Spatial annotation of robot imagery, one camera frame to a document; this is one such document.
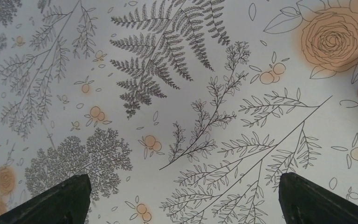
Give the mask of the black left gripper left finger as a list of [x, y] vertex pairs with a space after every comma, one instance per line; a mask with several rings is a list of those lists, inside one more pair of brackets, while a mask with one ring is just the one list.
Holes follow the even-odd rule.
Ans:
[[83, 224], [91, 190], [87, 174], [74, 175], [0, 215], [0, 224]]

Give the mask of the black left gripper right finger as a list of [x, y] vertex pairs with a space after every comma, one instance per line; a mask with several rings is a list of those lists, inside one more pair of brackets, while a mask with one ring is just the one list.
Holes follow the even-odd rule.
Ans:
[[293, 172], [280, 177], [279, 203], [287, 224], [358, 224], [358, 205]]

